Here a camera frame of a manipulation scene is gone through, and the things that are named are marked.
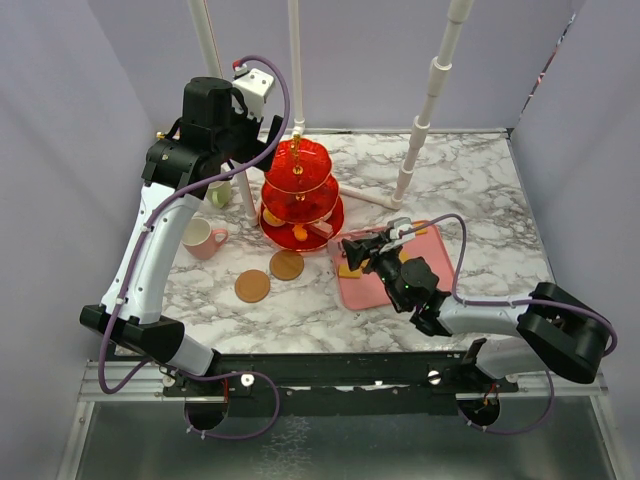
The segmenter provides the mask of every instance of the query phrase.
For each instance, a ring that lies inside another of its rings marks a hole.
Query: marble table
[[[309,135],[334,161],[339,182],[390,195],[408,135]],[[261,172],[249,173],[259,198]],[[165,291],[165,315],[186,324],[187,333],[222,353],[338,353],[451,350],[466,348],[478,335],[430,338],[409,323],[410,314],[390,307],[351,311],[342,305],[326,249],[305,254],[306,268],[292,282],[271,276],[271,292],[257,304],[234,293],[248,269],[269,272],[277,251],[259,228],[244,220],[234,197],[224,209],[206,200],[196,214],[230,232],[228,243],[210,260],[198,261],[180,247]],[[460,291],[467,295],[527,292],[550,279],[531,213],[504,134],[442,134],[420,152],[405,206],[399,211],[343,197],[343,232],[380,226],[392,218],[435,218],[457,212],[467,220],[469,242]],[[461,233],[455,222],[440,227],[453,264]]]

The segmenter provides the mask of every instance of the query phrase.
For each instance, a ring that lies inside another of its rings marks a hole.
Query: white pvc pipe
[[[240,166],[239,163],[231,161],[234,167]],[[238,190],[240,190],[240,196],[242,197],[242,204],[244,205],[244,216],[249,222],[249,225],[255,227],[258,225],[258,212],[256,212],[256,206],[253,203],[253,195],[251,194],[251,186],[249,185],[249,179],[247,178],[247,172],[241,172],[240,174],[235,174],[233,178],[236,181],[236,185],[238,185]]]
[[[429,68],[427,98],[420,114],[413,120],[411,136],[409,137],[409,149],[400,166],[396,189],[390,199],[392,208],[396,210],[402,206],[402,197],[413,177],[413,168],[418,158],[418,153],[423,147],[427,133],[431,127],[431,115],[433,114],[436,101],[438,97],[440,97],[442,90],[444,90],[444,86],[449,78],[451,60],[456,45],[458,44],[458,39],[460,38],[462,24],[469,17],[473,1],[474,0],[451,0],[449,4],[447,28],[442,37],[440,51],[438,52],[438,56],[431,61],[431,67]]]
[[[218,49],[216,48],[216,40],[213,35],[213,25],[207,11],[206,0],[189,0],[189,10],[193,25],[196,28],[200,49],[204,57],[204,63],[207,65],[209,75],[216,78],[222,78],[222,68],[220,67],[220,58],[218,57]]]
[[[213,25],[211,18],[209,18],[206,0],[189,0],[189,10],[191,11],[193,25],[196,28],[198,41],[200,42],[200,50],[204,57],[204,63],[207,66],[207,72],[211,77],[223,78],[215,35],[213,33]],[[255,227],[258,225],[258,214],[256,213],[256,206],[253,202],[253,195],[251,195],[247,172],[237,173],[233,178],[235,178],[238,190],[240,190],[245,217],[249,225]]]
[[[291,46],[291,76],[293,78],[293,134],[304,133],[302,110],[302,66],[300,64],[300,13],[298,0],[289,0],[289,44]]]
[[[348,185],[340,185],[340,194],[346,195],[347,197],[351,198],[357,198],[358,200],[364,200],[365,202],[375,203],[376,205],[382,205],[386,208],[393,208],[389,197],[383,197],[382,195],[371,195],[369,193],[363,192],[360,189],[350,187]]]

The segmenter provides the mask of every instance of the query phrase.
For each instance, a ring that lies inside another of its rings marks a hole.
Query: white wall
[[[84,0],[0,6],[0,464],[56,474],[153,130]]]
[[[603,370],[640,475],[640,3],[589,0],[513,147],[558,283],[611,319]]]
[[[88,0],[149,118],[180,116],[182,89],[205,74],[184,0]],[[513,127],[582,0],[477,0],[462,31],[434,128]],[[209,0],[227,78],[256,53],[290,78],[286,0]],[[309,127],[409,128],[422,107],[447,0],[300,0]],[[270,102],[271,113],[282,110]]]

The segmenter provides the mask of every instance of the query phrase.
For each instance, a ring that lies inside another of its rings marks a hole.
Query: pink cutting board
[[[419,225],[424,221],[414,222]],[[329,253],[336,269],[336,278],[340,286],[342,303],[351,310],[363,310],[365,308],[379,307],[391,303],[384,291],[384,285],[375,273],[363,274],[360,278],[340,278],[338,270],[340,265],[346,265],[347,259],[342,256],[340,241],[343,238],[357,239],[372,232],[383,230],[384,227],[347,232],[332,238],[329,241]],[[435,225],[427,229],[427,233],[417,235],[415,239],[404,244],[403,250],[409,258],[422,257],[431,267],[433,273],[440,277],[438,288],[448,292],[453,283],[453,267],[447,254],[447,249],[442,242],[440,232]]]

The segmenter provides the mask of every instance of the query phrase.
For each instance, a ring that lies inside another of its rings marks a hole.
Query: screw
[[[428,374],[427,374],[427,380],[429,381],[429,383],[431,385],[438,385],[441,381],[442,381],[442,376],[440,375],[440,372],[438,372],[437,370],[431,370]]]

